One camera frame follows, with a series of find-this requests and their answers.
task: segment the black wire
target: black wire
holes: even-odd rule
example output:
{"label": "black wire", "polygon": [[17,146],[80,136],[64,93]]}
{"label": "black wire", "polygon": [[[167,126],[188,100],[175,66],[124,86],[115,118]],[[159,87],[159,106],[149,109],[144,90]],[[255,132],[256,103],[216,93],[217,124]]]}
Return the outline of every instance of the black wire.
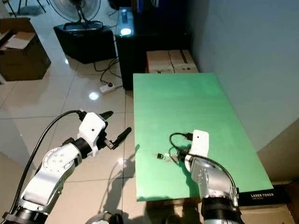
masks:
{"label": "black wire", "polygon": [[108,17],[110,18],[110,16],[114,15],[117,12],[117,10],[114,10],[114,12],[112,13],[108,13]]}
{"label": "black wire", "polygon": [[48,133],[48,131],[50,130],[50,128],[51,128],[51,127],[52,127],[58,120],[60,120],[62,117],[66,116],[66,115],[68,115],[68,114],[71,114],[71,113],[77,113],[77,114],[80,114],[81,111],[76,111],[76,110],[73,110],[73,111],[67,111],[67,112],[65,112],[65,113],[63,113],[63,114],[61,114],[61,115],[59,115],[58,117],[56,117],[56,118],[55,118],[55,119],[54,119],[54,120],[47,126],[47,128],[46,128],[46,129],[44,130],[44,132],[42,133],[41,137],[39,138],[39,140],[38,140],[38,142],[37,142],[37,144],[36,144],[36,146],[35,146],[35,148],[34,148],[32,154],[31,154],[31,156],[30,156],[30,158],[29,158],[29,160],[28,160],[28,162],[27,162],[27,164],[26,164],[26,167],[25,167],[25,169],[24,169],[24,171],[23,171],[22,177],[21,177],[20,182],[19,182],[18,189],[17,189],[17,191],[16,191],[16,193],[15,193],[15,196],[14,196],[14,202],[13,202],[13,204],[12,204],[12,206],[11,206],[10,211],[9,211],[10,214],[13,214],[13,212],[14,212],[15,209],[16,209],[16,204],[17,204],[17,202],[18,202],[18,200],[19,200],[19,197],[20,197],[20,194],[21,194],[21,190],[22,190],[22,187],[23,187],[25,178],[26,178],[26,176],[27,176],[27,173],[28,173],[28,171],[29,171],[30,165],[31,165],[31,163],[32,163],[32,161],[33,161],[33,159],[34,159],[34,157],[35,157],[35,155],[36,155],[36,153],[37,153],[37,151],[38,151],[38,148],[39,148],[39,146],[41,145],[41,143],[42,143],[44,137],[46,136],[46,134]]}
{"label": "black wire", "polygon": [[[107,67],[107,68],[102,69],[102,70],[98,70],[98,69],[96,68],[95,62],[93,63],[93,67],[94,67],[94,70],[95,70],[95,71],[103,72],[103,73],[101,74],[101,77],[100,77],[100,82],[101,82],[101,83],[105,83],[105,84],[108,84],[108,83],[109,83],[109,82],[103,80],[103,76],[104,76],[104,74],[105,74],[107,71],[110,71],[110,72],[111,72],[111,70],[110,70],[111,67],[112,67],[113,65],[117,64],[118,62],[119,62],[119,59],[118,59],[118,57],[116,57],[116,58],[112,59],[112,61],[108,64],[108,67]],[[114,76],[116,76],[116,77],[118,77],[118,78],[121,78],[121,76],[118,76],[118,75],[116,75],[116,74],[113,73],[113,72],[111,72],[111,74],[114,75]]]}
{"label": "black wire", "polygon": [[113,27],[117,27],[118,23],[119,23],[119,16],[120,16],[120,13],[118,13],[118,16],[117,16],[117,22],[114,26],[110,26],[109,28],[113,28]]}
{"label": "black wire", "polygon": [[228,177],[229,177],[229,179],[230,179],[230,181],[231,181],[233,187],[235,188],[235,182],[234,182],[233,177],[231,176],[231,174],[230,174],[230,173],[229,173],[229,172],[228,172],[228,171],[227,171],[221,164],[219,164],[219,163],[217,163],[216,161],[211,160],[211,159],[209,159],[209,158],[207,158],[207,157],[201,156],[201,155],[193,155],[193,154],[190,154],[190,153],[188,153],[188,152],[187,152],[187,153],[184,152],[183,149],[179,148],[178,146],[176,146],[176,145],[172,142],[172,139],[171,139],[171,138],[172,138],[174,135],[182,135],[182,136],[186,137],[187,134],[176,132],[176,133],[172,133],[172,134],[169,136],[169,142],[170,142],[171,145],[177,150],[177,152],[178,152],[179,155],[181,155],[181,156],[190,155],[190,156],[193,156],[193,157],[201,158],[201,159],[203,159],[203,160],[207,160],[207,161],[209,161],[210,163],[212,163],[212,164],[218,166],[220,169],[222,169],[222,170],[224,171],[224,173],[226,173],[226,174],[228,175]]}

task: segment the desk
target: desk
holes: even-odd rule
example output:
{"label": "desk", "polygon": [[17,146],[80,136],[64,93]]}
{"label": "desk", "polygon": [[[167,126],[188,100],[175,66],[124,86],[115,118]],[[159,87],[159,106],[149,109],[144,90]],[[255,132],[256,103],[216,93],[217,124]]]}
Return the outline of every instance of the desk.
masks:
{"label": "desk", "polygon": [[[271,182],[217,78],[212,73],[134,74],[136,194],[138,201],[199,195],[183,163],[153,154],[175,153],[174,132],[209,132],[208,157],[222,164],[240,192],[271,189]],[[177,145],[191,142],[174,138]]]}

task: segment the white wall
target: white wall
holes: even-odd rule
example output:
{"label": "white wall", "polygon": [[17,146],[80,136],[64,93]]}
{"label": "white wall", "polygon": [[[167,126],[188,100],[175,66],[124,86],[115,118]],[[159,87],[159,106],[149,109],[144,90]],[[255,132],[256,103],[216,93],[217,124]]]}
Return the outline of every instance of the white wall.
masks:
{"label": "white wall", "polygon": [[299,1],[193,1],[195,61],[260,150],[299,117]]}

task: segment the open cardboard box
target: open cardboard box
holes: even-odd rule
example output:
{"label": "open cardboard box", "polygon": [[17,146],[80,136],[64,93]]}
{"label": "open cardboard box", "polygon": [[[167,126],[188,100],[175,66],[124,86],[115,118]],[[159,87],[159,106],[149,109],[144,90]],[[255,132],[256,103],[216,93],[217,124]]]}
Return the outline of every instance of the open cardboard box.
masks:
{"label": "open cardboard box", "polygon": [[0,33],[0,73],[5,80],[42,79],[51,61],[30,19],[0,19]]}

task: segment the power strip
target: power strip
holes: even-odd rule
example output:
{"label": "power strip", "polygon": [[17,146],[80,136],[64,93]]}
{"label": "power strip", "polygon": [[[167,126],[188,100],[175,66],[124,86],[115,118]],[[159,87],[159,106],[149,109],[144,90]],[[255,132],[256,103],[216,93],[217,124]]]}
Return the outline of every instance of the power strip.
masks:
{"label": "power strip", "polygon": [[115,90],[115,86],[112,83],[108,83],[107,85],[101,86],[100,90],[103,95],[113,92]]}

